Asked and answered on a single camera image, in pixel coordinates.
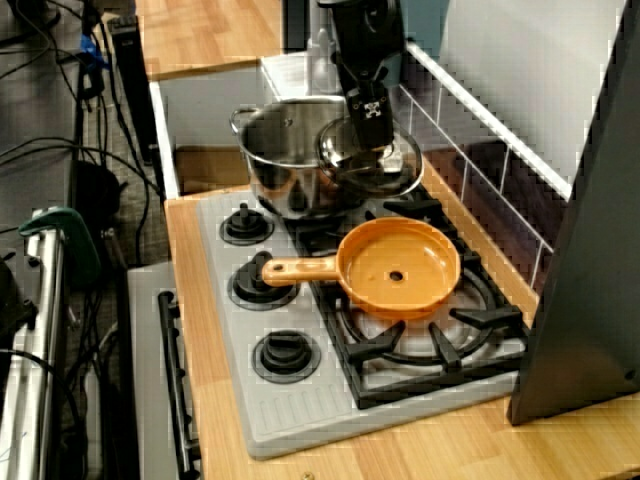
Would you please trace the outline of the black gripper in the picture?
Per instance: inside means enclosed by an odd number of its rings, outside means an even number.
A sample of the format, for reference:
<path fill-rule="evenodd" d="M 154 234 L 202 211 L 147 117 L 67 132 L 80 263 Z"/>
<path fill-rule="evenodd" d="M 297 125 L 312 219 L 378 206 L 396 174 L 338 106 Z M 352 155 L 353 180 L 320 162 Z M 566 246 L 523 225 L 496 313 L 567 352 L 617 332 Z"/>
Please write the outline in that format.
<path fill-rule="evenodd" d="M 356 131 L 363 150 L 385 148 L 394 140 L 392 107 L 385 79 L 389 69 L 386 58 L 364 55 L 347 58 L 335 53 L 335 66 L 342 93 L 351 117 L 357 123 Z"/>

